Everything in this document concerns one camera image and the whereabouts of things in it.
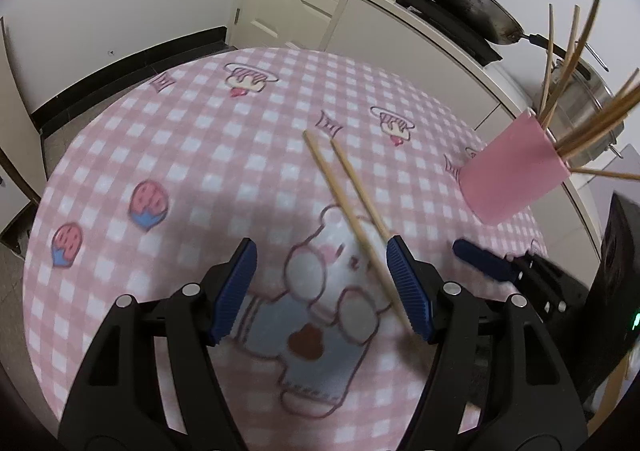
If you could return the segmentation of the white kitchen counter cabinet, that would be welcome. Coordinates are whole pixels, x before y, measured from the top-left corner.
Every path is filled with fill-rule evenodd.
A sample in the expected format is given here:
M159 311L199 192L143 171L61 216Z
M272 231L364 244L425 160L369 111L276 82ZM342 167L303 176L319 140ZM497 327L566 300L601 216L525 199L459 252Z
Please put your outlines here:
M396 73L476 131L497 137L532 101L499 64L483 68L395 0L339 0L320 47ZM600 263L603 220L584 174L532 206L548 256L590 283Z

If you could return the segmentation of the pink cylindrical utensil holder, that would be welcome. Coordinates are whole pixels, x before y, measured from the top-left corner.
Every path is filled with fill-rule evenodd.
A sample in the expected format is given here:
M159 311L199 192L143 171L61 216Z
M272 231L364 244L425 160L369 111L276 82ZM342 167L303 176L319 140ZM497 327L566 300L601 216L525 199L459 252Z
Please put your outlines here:
M480 221L497 226L570 177L535 114L525 111L459 172L466 204Z

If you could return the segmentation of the stainless steel steamer pot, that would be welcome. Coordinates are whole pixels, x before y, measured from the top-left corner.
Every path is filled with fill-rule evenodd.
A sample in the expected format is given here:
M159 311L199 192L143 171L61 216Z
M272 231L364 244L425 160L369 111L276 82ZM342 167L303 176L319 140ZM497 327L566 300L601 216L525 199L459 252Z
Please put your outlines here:
M601 76L588 63L578 63L576 70L567 83L564 93L556 103L556 109L549 125L555 140L569 134L575 127L590 119L590 116L607 106L614 98ZM612 150L616 156L620 152L615 148L617 138L624 130L624 124L618 124L612 132L600 138L568 160L570 167L581 167L595 161L602 153Z

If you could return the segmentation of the pink checkered tablecloth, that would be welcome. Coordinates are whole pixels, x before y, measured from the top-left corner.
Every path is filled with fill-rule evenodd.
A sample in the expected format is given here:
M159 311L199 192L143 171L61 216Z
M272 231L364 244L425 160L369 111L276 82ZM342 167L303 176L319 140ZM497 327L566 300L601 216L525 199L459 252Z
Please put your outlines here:
M502 301L454 257L543 249L531 212L482 224L457 169L472 128L398 75L323 52L244 49L164 72L111 104L52 173L23 278L32 368L61 413L119 295L163 298L250 237L257 269L210 356L253 450L390 450L426 362L381 289L303 138L345 153L390 231L442 278Z

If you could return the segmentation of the black induction cooktop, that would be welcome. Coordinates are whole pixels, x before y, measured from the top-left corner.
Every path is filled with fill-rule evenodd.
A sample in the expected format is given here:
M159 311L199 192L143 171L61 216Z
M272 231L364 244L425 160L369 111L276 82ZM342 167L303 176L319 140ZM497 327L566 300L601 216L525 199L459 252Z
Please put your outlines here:
M482 67L502 60L498 52L489 46L488 41L451 18L432 0L395 0L395 3L439 30L442 35L445 35L448 40L460 47Z

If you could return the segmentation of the steel wok with lid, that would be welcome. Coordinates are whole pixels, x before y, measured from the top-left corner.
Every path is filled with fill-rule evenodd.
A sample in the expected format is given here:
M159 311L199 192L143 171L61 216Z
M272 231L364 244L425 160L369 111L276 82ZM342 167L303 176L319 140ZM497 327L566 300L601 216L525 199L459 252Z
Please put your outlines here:
M520 22L496 0L434 0L434 2L492 44L511 45L526 40L541 48L549 46L547 37L540 34L526 34Z

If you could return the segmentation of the white board with wood frame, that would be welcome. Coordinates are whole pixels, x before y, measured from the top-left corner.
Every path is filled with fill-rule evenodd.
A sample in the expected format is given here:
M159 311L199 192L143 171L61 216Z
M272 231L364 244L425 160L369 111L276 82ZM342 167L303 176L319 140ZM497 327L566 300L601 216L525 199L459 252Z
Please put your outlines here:
M1 244L21 255L21 232L47 185L40 133L13 75L1 21Z

